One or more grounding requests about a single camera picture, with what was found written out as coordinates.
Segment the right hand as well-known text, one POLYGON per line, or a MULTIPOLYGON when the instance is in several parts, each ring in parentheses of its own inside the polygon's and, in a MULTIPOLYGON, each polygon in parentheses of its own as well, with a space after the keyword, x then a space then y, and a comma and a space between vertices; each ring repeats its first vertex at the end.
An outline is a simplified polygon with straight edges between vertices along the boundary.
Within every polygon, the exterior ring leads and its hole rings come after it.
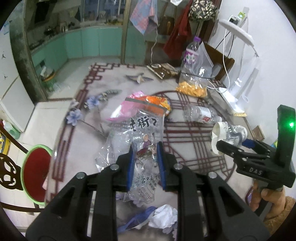
POLYGON ((260 201, 264 200, 270 202, 271 208, 265 219, 272 219, 281 215, 284 211, 290 212, 295 204, 295 199, 285 195, 285 190, 275 191, 271 189, 259 190, 259 182, 257 180, 253 183, 253 194, 250 201, 250 208, 256 211, 259 208, 260 201))

